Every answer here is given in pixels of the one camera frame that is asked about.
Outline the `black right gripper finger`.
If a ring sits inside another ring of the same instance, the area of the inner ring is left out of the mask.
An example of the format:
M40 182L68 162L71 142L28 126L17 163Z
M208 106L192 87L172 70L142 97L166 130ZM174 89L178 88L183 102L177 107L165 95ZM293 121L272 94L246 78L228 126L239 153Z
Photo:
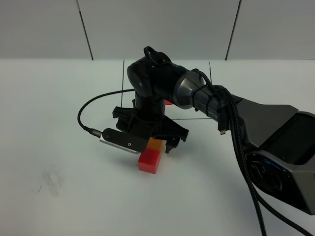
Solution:
M166 149L165 153L169 153L172 149L176 148L179 144L180 139L179 138L170 138L166 141Z

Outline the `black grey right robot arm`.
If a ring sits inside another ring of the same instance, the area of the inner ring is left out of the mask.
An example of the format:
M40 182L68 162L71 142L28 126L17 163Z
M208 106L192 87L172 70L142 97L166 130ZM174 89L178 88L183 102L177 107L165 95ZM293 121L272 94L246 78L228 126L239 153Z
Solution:
M169 101L181 109L194 108L218 123L221 134L231 132L241 173L248 185L261 232L266 235L261 207L304 235L258 194L271 195L307 214L315 212L315 117L290 105L263 105L232 95L213 85L200 70L175 65L151 47L131 64L127 76L135 99L132 108L116 107L114 131L104 138L143 152L150 138L166 141L166 151L185 141L188 130L165 113Z

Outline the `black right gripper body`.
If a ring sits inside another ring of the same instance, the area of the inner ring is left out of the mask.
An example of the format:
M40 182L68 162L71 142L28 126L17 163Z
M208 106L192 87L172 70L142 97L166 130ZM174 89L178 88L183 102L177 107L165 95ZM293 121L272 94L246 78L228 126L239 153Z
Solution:
M134 108L116 107L113 118L117 118L116 127L123 133L141 138L155 138L165 141L186 141L189 131L176 122L162 116L161 118L141 119Z

